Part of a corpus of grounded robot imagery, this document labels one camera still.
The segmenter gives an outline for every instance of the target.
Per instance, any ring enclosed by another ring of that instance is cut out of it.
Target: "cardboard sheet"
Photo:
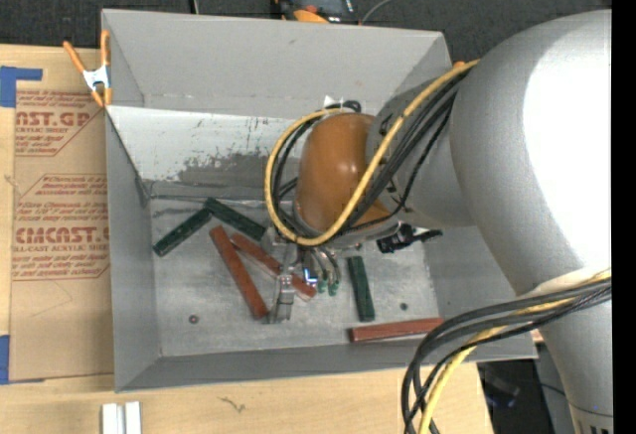
[[[96,51],[79,53],[98,66]],[[9,378],[110,372],[103,111],[62,48],[3,46],[0,65],[43,70],[42,81],[18,82],[3,179],[14,199]]]

